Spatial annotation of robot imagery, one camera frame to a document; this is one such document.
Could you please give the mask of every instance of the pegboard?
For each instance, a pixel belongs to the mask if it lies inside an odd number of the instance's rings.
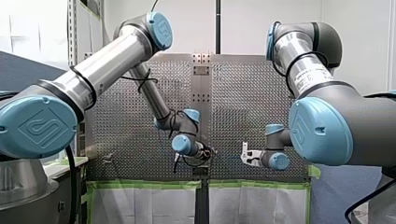
[[[206,55],[208,72],[200,77],[196,57],[161,54],[148,65],[170,108],[202,110],[205,137],[199,136],[218,152],[210,177],[306,181],[306,166],[290,148],[286,152],[291,166],[284,172],[250,167],[239,159],[242,141],[248,141],[249,149],[263,149],[265,125],[287,124],[292,100],[271,64],[261,56]],[[107,90],[87,115],[87,124],[89,179],[192,179],[191,168],[183,162],[173,173],[175,152],[168,132],[154,128],[153,116],[134,82],[120,79]]]

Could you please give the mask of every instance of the silver arm segment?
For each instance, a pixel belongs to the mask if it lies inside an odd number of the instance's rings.
[[[116,34],[114,41],[62,76],[40,80],[0,102],[0,155],[33,159],[63,150],[97,97],[128,71],[144,78],[149,71],[145,61],[169,49],[173,41],[168,20],[157,12],[125,21]],[[146,81],[142,88],[158,127],[183,133],[173,148],[180,147],[188,156],[199,154],[204,147],[195,142],[198,111],[172,114],[154,83]]]
[[[297,100],[290,109],[290,141],[301,157],[327,165],[396,165],[394,92],[370,97],[333,80],[341,40],[325,23],[270,29],[267,59],[284,71]]]

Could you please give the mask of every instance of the cable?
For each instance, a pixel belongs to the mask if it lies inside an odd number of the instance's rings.
[[[393,93],[386,92],[386,93],[376,93],[376,94],[364,96],[364,98],[376,98],[376,97],[386,97],[386,98],[389,98],[389,99],[395,99],[396,95],[393,94]]]
[[[147,73],[145,74],[144,78],[134,78],[134,77],[121,77],[121,78],[128,79],[128,80],[133,80],[133,81],[142,81],[140,83],[139,87],[137,88],[137,92],[142,93],[141,89],[142,89],[143,85],[146,83],[146,81],[153,81],[155,83],[158,83],[158,79],[157,78],[149,77],[150,74],[151,74],[151,69],[149,68]]]
[[[184,156],[182,156],[181,158],[183,159],[183,161],[184,161],[184,163],[186,163],[188,166],[190,166],[190,167],[200,167],[200,166],[202,166],[202,165],[204,165],[209,159],[210,159],[210,155],[209,155],[209,157],[208,157],[208,159],[206,160],[206,161],[202,161],[201,163],[199,163],[199,164],[190,164],[190,163],[188,163],[187,161],[186,161],[186,158],[184,157]]]
[[[77,171],[76,165],[74,162],[73,151],[70,146],[67,146],[66,149],[67,159],[69,160],[69,168],[70,168],[70,184],[71,184],[71,204],[70,204],[70,218],[69,224],[74,224],[76,222],[77,217]]]
[[[293,59],[293,61],[290,62],[289,66],[288,66],[288,69],[286,70],[286,86],[288,87],[289,92],[290,92],[293,96],[294,96],[294,92],[293,92],[293,90],[291,89],[291,86],[290,86],[290,71],[291,71],[291,68],[292,68],[292,67],[294,66],[294,64],[297,63],[300,59],[302,59],[303,57],[305,57],[306,55],[309,55],[309,54],[315,54],[315,55],[317,55],[317,56],[322,57],[325,66],[327,67],[327,66],[329,65],[329,60],[327,59],[326,55],[325,55],[324,53],[322,53],[322,52],[319,52],[319,51],[313,51],[313,50],[312,50],[312,51],[309,51],[309,52],[302,53],[302,54],[300,54],[299,56],[295,57],[295,58]]]
[[[152,5],[151,12],[154,11],[154,8],[157,6],[158,0],[155,0],[154,4]]]
[[[352,223],[350,218],[349,218],[349,214],[355,210],[357,207],[361,206],[362,204],[368,202],[369,200],[373,199],[374,197],[376,197],[377,195],[381,194],[382,192],[384,192],[385,190],[389,189],[390,187],[392,187],[393,185],[396,184],[396,179],[392,179],[390,182],[388,182],[388,184],[382,186],[379,189],[376,189],[373,193],[367,195],[366,197],[360,199],[358,202],[352,204],[352,206],[350,206],[344,213],[344,216],[346,218],[346,221],[348,223]]]
[[[177,159],[176,159],[175,164],[174,164],[174,174],[175,174],[176,171],[177,171],[177,165],[178,165],[178,161],[179,161],[179,160],[180,160],[180,154],[177,155]]]
[[[15,92],[15,91],[0,92],[0,101],[9,99],[9,98],[15,96],[16,94],[18,94],[18,92]]]

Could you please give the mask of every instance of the vertical metal pole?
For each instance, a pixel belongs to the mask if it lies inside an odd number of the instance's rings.
[[[216,54],[221,54],[221,0],[216,0]]]
[[[198,167],[192,169],[194,179],[201,180],[201,187],[195,191],[194,224],[209,224],[209,169]]]

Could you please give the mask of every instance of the stainless steel surface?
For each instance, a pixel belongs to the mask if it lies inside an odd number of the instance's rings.
[[[40,195],[47,185],[40,160],[0,162],[0,205]]]
[[[218,151],[210,176],[216,179],[261,179],[304,182],[304,161],[290,147],[285,171],[251,167],[240,161],[242,142],[265,148],[265,126],[288,125],[292,100],[284,78],[262,56],[213,55],[209,145]]]
[[[149,40],[139,29],[127,26],[121,33],[113,42],[76,65],[76,69],[91,82],[97,96],[102,95],[128,69],[151,57]],[[73,71],[51,83],[66,93],[82,111],[92,104],[90,87]]]
[[[292,32],[281,37],[275,45],[275,58],[276,63],[280,64],[284,71],[288,69],[290,63],[299,55],[312,51],[311,38],[302,32]],[[290,86],[296,97],[302,94],[300,88],[296,88],[295,78],[306,69],[318,67],[322,65],[321,61],[315,54],[304,56],[296,62],[290,70]]]
[[[191,64],[187,54],[158,54],[148,62],[150,76],[159,79],[169,108],[189,106]],[[109,88],[87,115],[86,124],[89,179],[190,179],[191,169],[185,165],[173,173],[175,151],[168,132],[154,128],[150,108],[132,80],[120,79]]]
[[[37,197],[30,197],[15,203],[0,204],[2,224],[58,224],[58,209],[62,195],[58,183],[50,181],[46,190]]]
[[[206,145],[209,142],[209,123],[211,117],[211,63],[210,54],[193,54],[192,66],[193,76],[191,76],[191,107],[200,111],[201,122],[197,134],[197,141]],[[204,74],[196,71],[197,67],[203,67],[207,70]]]
[[[148,70],[149,67],[147,63],[141,63],[130,69],[129,72],[133,78],[144,79],[146,78]],[[139,87],[142,82],[143,81],[136,81],[136,86]],[[156,119],[163,119],[169,115],[169,107],[154,81],[146,81],[143,84],[141,91],[148,101],[148,106]]]
[[[211,178],[306,181],[306,166],[291,148],[285,172],[250,167],[239,158],[244,140],[251,149],[265,147],[266,124],[287,125],[292,100],[284,79],[261,56],[206,55],[209,75],[195,76],[199,55],[163,54],[148,66],[170,108],[201,111],[198,138],[218,152]],[[150,109],[131,80],[122,79],[103,94],[87,116],[87,127],[89,179],[191,180],[191,168],[183,162],[173,173],[171,141],[153,127]]]

